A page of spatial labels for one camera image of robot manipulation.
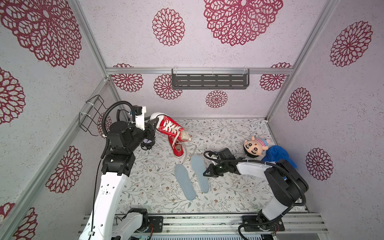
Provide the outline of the light blue insole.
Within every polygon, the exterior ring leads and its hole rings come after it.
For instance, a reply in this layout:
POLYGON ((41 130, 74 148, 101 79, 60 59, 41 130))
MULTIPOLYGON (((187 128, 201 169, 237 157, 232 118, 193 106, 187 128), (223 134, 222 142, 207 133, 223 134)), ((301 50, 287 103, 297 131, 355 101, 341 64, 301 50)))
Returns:
POLYGON ((189 173, 186 167, 182 164, 175 165, 175 177, 181 189, 187 198, 187 200, 192 201, 196 198, 197 194, 193 187, 193 184, 189 178, 189 173))
POLYGON ((210 190, 210 184, 208 178, 204 176, 206 166, 202 157, 198 155, 191 156, 191 165, 198 179, 200 189, 203 194, 207 194, 210 190))

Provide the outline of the red canvas sneaker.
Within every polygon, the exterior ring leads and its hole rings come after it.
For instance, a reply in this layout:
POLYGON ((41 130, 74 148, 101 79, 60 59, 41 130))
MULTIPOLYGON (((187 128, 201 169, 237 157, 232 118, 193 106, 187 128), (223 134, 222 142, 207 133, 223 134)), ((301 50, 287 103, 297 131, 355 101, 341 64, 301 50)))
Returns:
POLYGON ((180 160, 177 160, 177 164, 183 164, 187 158, 186 142, 192 141, 192 135, 174 119, 164 113, 153 113, 150 116, 150 120, 158 120, 156 130, 167 137, 172 136, 176 138, 182 144, 184 155, 178 158, 180 160))
POLYGON ((174 137, 168 136, 169 144, 173 150, 174 155, 177 158, 181 158, 184 155, 182 144, 174 137))

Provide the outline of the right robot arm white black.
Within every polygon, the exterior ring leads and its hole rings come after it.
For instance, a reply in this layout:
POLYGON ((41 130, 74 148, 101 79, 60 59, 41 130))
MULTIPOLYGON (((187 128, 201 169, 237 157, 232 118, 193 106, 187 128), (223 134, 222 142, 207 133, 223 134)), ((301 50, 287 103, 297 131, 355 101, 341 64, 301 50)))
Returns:
POLYGON ((229 149, 219 152, 205 151, 204 158, 212 161, 203 176, 222 177, 225 173, 263 178, 268 182, 273 197, 255 216, 244 217, 238 227, 239 235, 245 239, 246 231, 283 231, 282 218, 293 208, 306 205, 305 192, 309 185, 289 161, 263 162, 246 158, 235 158, 229 149))

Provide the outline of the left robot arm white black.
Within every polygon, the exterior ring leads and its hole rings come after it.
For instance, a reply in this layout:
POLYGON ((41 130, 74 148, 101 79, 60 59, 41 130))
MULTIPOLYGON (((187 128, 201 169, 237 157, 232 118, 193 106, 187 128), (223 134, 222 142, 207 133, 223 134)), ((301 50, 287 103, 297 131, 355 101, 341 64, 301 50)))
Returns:
POLYGON ((80 235, 81 240, 129 240, 135 232, 145 232, 150 225, 146 209, 132 209, 121 222, 114 225, 115 213, 123 187, 128 181, 135 162, 134 151, 141 147, 151 149, 155 143, 158 119, 145 116, 146 107, 119 101, 104 113, 101 127, 106 137, 101 155, 103 163, 99 183, 95 183, 94 204, 87 224, 80 235), (129 121, 117 119, 106 126, 109 114, 118 106, 126 105, 132 118, 129 121))

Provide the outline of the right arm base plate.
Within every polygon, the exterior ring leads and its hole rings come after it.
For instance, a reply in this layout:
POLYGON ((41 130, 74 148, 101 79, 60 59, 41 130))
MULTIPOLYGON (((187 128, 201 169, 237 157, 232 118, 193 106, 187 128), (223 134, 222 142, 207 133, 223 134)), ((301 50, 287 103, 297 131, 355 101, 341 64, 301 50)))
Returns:
POLYGON ((281 218, 268 220, 263 216, 250 215, 242 216, 246 232, 282 232, 285 226, 281 218))

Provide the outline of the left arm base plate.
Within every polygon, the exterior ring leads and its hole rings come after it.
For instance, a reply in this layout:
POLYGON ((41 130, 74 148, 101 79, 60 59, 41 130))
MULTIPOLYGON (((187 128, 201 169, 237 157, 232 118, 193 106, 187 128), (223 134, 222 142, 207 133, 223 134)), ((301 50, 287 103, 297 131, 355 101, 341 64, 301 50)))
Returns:
POLYGON ((163 216, 149 216, 148 225, 146 228, 143 228, 141 230, 136 230, 135 234, 139 233, 162 233, 163 232, 163 223, 164 223, 164 217, 163 216))

